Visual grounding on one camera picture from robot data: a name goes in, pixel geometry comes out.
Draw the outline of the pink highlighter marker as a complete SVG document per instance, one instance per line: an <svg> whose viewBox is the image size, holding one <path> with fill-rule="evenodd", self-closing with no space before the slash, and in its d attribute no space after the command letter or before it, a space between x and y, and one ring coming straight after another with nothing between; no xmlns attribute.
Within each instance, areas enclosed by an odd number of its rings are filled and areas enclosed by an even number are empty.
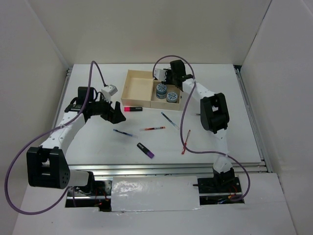
<svg viewBox="0 0 313 235"><path fill-rule="evenodd" d="M124 112L142 112L142 107L124 107Z"/></svg>

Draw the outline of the blue gel pen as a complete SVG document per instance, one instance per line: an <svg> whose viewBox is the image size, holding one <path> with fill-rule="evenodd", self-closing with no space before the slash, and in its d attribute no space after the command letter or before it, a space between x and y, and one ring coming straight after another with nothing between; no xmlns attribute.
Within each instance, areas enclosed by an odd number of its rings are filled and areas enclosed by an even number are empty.
<svg viewBox="0 0 313 235"><path fill-rule="evenodd" d="M120 133L120 134L122 134L122 135L129 136L129 137L138 138L138 136L135 135L135 134L127 133L127 132L120 131L120 130L117 130L117 129L113 129L113 131L114 131L114 132L117 132L117 133Z"/></svg>

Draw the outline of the blue tape roll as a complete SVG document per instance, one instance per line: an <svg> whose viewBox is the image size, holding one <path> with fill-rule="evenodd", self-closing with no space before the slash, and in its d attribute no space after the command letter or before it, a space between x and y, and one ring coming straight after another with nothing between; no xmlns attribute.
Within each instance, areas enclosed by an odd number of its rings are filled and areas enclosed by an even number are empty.
<svg viewBox="0 0 313 235"><path fill-rule="evenodd" d="M178 94L176 92L168 92L166 95L166 100L169 103L176 103L178 100Z"/></svg>
<svg viewBox="0 0 313 235"><path fill-rule="evenodd" d="M165 99L167 94L167 86L165 84L159 83L156 86L156 97L159 99Z"/></svg>

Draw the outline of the purple highlighter marker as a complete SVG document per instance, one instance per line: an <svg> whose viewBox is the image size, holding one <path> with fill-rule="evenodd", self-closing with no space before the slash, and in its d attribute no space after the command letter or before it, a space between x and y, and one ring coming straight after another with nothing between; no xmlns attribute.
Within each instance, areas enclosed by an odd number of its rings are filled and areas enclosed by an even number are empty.
<svg viewBox="0 0 313 235"><path fill-rule="evenodd" d="M147 147L145 147L142 143L138 143L136 145L146 156L152 159L155 155L152 153Z"/></svg>

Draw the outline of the red-orange gel pen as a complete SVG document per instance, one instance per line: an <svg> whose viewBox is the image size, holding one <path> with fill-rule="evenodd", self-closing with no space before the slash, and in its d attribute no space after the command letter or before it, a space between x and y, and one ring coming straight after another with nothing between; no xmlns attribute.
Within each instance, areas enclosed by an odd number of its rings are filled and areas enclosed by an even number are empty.
<svg viewBox="0 0 313 235"><path fill-rule="evenodd" d="M148 128L141 128L140 131L152 131L152 130L161 130L165 129L165 126L160 126L160 127L148 127Z"/></svg>

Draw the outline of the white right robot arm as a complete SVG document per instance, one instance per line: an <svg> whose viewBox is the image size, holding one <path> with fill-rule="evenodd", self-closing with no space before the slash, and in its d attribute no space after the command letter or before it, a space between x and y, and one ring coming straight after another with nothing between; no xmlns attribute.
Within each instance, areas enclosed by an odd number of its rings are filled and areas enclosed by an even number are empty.
<svg viewBox="0 0 313 235"><path fill-rule="evenodd" d="M165 84L174 85L182 92L187 93L187 101L183 108L180 124L183 125L185 113L190 99L195 99L200 105L200 122L205 131L214 134L222 146L227 146L226 130L230 120L226 98L223 93L215 93L201 85L195 79L195 73L191 68L191 74L186 73L186 65L190 65L182 58L170 62L170 68L165 70ZM234 182L235 173L230 157L217 150L194 151L186 146L183 147L194 154L218 154L219 157L213 164L213 186L219 192L226 191Z"/></svg>

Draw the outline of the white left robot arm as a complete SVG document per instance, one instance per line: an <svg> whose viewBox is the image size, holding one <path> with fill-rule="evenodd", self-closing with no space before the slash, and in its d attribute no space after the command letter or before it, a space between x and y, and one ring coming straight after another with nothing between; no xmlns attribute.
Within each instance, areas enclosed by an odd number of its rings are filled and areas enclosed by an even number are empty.
<svg viewBox="0 0 313 235"><path fill-rule="evenodd" d="M112 124L126 120L120 102L112 107L111 97L116 93L114 85L107 85L100 92L93 87L78 88L78 95L65 108L57 130L39 147L30 147L26 153L28 183L32 187L75 187L85 195L96 191L93 173L69 169L66 153L76 134L92 116L100 116Z"/></svg>

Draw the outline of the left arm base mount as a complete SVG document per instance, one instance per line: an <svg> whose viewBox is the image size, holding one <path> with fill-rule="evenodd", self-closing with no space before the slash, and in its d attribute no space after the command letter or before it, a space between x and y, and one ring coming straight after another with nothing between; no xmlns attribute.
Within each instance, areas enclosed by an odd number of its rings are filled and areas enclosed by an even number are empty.
<svg viewBox="0 0 313 235"><path fill-rule="evenodd" d="M66 208L96 208L111 212L112 180L96 180L92 172L86 186L75 186L67 193Z"/></svg>

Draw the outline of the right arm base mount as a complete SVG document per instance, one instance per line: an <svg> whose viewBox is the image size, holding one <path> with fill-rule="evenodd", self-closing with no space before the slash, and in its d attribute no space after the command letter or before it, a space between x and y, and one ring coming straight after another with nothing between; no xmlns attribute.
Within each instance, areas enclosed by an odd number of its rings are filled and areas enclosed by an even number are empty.
<svg viewBox="0 0 313 235"><path fill-rule="evenodd" d="M214 173L213 177L198 178L193 184L199 191L200 205L242 204L242 187L239 177L224 177Z"/></svg>

